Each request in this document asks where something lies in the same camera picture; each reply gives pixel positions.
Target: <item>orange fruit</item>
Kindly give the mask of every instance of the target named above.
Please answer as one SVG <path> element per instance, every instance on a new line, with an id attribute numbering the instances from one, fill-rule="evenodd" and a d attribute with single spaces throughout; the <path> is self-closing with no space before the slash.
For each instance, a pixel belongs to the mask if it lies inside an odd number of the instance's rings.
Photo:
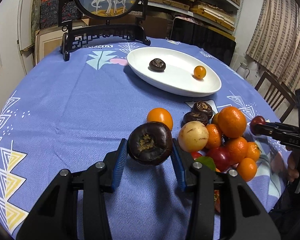
<path id="1" fill-rule="evenodd" d="M 218 125 L 218 115 L 219 115 L 219 113 L 216 113 L 216 114 L 212 117 L 212 120 L 211 120 L 211 123 L 212 123 L 212 124 Z"/>
<path id="2" fill-rule="evenodd" d="M 196 66 L 193 74 L 197 79 L 203 79 L 206 76 L 207 71 L 203 66 Z"/>
<path id="3" fill-rule="evenodd" d="M 248 182 L 254 178 L 257 173 L 257 165 L 251 158 L 244 158 L 237 167 L 237 172 L 243 178 L 245 182 Z"/>
<path id="4" fill-rule="evenodd" d="M 220 130 L 220 128 L 215 124 L 208 124 L 206 128 L 209 133 L 209 138 L 205 147 L 207 149 L 219 147 L 221 145 L 222 139 L 222 131 Z"/>
<path id="5" fill-rule="evenodd" d="M 255 162 L 259 160 L 260 158 L 260 148 L 258 147 L 258 144 L 255 142 L 248 142 L 248 150 L 247 150 L 247 155 L 246 158 L 251 158 Z"/>
<path id="6" fill-rule="evenodd" d="M 247 120 L 238 108 L 227 106 L 218 115 L 218 125 L 225 136 L 238 138 L 243 135 L 247 126 Z"/>
<path id="7" fill-rule="evenodd" d="M 225 145 L 230 155 L 230 165 L 241 162 L 247 155 L 248 143 L 245 138 L 229 139 Z"/>
<path id="8" fill-rule="evenodd" d="M 173 127 L 171 114 L 164 108 L 154 108 L 147 115 L 147 122 L 163 122 L 170 130 Z"/>

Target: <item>fruit pile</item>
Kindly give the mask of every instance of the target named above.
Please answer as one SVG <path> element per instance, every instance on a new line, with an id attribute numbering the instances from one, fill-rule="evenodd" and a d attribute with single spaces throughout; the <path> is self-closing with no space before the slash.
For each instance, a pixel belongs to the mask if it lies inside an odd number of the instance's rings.
<path id="1" fill-rule="evenodd" d="M 183 127 L 178 135 L 180 147 L 191 153 L 194 160 L 213 171 L 225 172 L 235 168 L 241 177 L 250 181 L 257 173 L 256 161 L 260 149 L 255 142 L 247 142 L 242 136 L 247 121 L 234 106 L 223 108 L 213 115 L 212 107 L 204 101 L 194 103 L 191 112 L 183 117 Z M 255 117 L 250 129 L 255 133 L 256 124 L 264 124 L 261 116 Z M 147 123 L 138 126 L 128 139 L 128 153 L 132 159 L 144 165 L 159 165 L 172 153 L 173 119 L 163 108 L 152 109 Z M 198 151 L 206 152 L 203 156 Z M 220 192 L 214 191 L 215 209 L 220 212 Z"/>
<path id="2" fill-rule="evenodd" d="M 238 108 L 228 106 L 207 124 L 212 114 L 212 108 L 206 102 L 194 104 L 192 114 L 187 113 L 183 118 L 185 124 L 178 136 L 180 147 L 190 152 L 195 160 L 202 156 L 198 151 L 204 150 L 205 156 L 213 159 L 220 172 L 232 166 L 246 182 L 252 180 L 261 152 L 255 142 L 247 142 L 242 136 L 247 126 L 244 114 Z"/>

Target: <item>white thermos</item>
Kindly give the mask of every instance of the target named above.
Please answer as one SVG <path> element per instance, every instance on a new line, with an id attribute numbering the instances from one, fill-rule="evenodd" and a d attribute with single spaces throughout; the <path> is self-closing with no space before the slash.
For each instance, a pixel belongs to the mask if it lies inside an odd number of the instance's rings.
<path id="1" fill-rule="evenodd" d="M 248 65 L 244 62 L 241 62 L 240 67 L 236 71 L 240 76 L 246 79 L 250 74 L 250 69 L 248 69 Z"/>

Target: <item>dark brown water chestnut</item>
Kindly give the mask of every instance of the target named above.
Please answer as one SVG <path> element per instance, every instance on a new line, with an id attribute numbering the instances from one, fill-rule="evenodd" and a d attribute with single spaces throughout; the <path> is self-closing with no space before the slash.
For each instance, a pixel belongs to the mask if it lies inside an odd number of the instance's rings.
<path id="1" fill-rule="evenodd" d="M 213 116 L 212 107 L 204 101 L 195 102 L 192 111 L 205 113 L 210 120 Z"/>
<path id="2" fill-rule="evenodd" d="M 166 69 L 166 64 L 163 62 L 163 60 L 155 58 L 150 61 L 149 67 L 151 70 L 162 72 Z"/>
<path id="3" fill-rule="evenodd" d="M 203 123 L 204 125 L 208 124 L 208 117 L 203 112 L 188 112 L 183 116 L 183 124 L 186 124 L 187 122 L 191 121 L 199 121 Z"/>
<path id="4" fill-rule="evenodd" d="M 170 129 L 161 122 L 148 122 L 135 128 L 128 139 L 128 153 L 144 165 L 159 165 L 172 153 Z"/>

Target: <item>white oval plate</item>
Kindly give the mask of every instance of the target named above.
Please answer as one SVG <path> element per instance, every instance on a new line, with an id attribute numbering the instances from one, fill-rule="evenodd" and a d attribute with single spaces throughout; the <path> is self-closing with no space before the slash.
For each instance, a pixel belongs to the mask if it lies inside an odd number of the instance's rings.
<path id="1" fill-rule="evenodd" d="M 149 69 L 151 60 L 159 58 L 166 63 L 163 72 Z M 200 60 L 173 49 L 143 47 L 127 56 L 131 69 L 138 77 L 161 90 L 186 97 L 206 97 L 221 88 L 218 75 Z M 204 66 L 207 74 L 203 80 L 193 76 L 196 66 Z"/>

